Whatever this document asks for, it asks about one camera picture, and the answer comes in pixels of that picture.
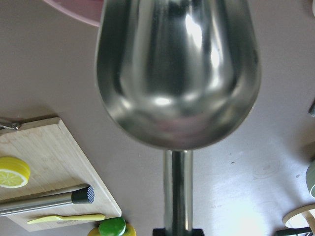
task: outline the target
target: yellow knife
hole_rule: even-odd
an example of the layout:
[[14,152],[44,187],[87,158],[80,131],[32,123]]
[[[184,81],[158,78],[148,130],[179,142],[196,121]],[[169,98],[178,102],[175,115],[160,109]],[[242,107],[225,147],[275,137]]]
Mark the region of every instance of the yellow knife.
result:
[[98,221],[104,220],[105,215],[103,214],[93,214],[93,215],[73,215],[73,216],[59,216],[59,215],[49,215],[37,218],[35,220],[30,220],[28,224],[35,224],[41,222],[59,221],[59,220],[87,220],[87,221]]

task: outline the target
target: cutting board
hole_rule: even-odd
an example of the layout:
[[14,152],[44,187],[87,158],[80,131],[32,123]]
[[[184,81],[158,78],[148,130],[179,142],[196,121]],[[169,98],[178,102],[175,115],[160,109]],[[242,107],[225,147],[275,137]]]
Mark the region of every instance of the cutting board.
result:
[[114,198],[60,118],[24,123],[18,131],[0,130],[0,156],[20,158],[31,169],[26,186],[15,189],[0,187],[0,202],[66,192],[78,189],[82,184],[94,188],[92,204],[71,204],[8,216],[29,232],[87,222],[26,223],[44,215],[103,213],[106,218],[121,216]]

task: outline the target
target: wooden coaster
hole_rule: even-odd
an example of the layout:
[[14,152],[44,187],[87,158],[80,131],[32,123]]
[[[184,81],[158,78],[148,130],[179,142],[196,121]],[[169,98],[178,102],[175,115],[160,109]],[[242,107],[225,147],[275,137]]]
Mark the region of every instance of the wooden coaster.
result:
[[315,204],[303,206],[298,208],[289,214],[287,214],[282,222],[288,228],[304,228],[310,227],[312,232],[315,232]]

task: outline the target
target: stainless steel scoop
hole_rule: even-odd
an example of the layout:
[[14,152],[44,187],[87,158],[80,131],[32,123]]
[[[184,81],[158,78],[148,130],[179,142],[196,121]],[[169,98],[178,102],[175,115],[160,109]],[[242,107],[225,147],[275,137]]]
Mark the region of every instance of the stainless steel scoop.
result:
[[[260,65],[245,0],[107,0],[97,51],[98,86],[111,118],[135,139],[172,150],[166,162],[183,161],[172,165],[181,168],[182,184],[172,174],[180,171],[165,171],[173,190],[187,179],[178,166],[191,151],[183,150],[233,132],[258,94]],[[186,218],[183,224],[190,234]]]

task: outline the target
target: green lime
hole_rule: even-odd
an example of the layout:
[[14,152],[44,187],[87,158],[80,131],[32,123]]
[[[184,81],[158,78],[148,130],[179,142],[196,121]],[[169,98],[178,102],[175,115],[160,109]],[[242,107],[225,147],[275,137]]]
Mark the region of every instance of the green lime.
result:
[[121,236],[126,230],[126,222],[122,217],[106,219],[98,227],[101,236]]

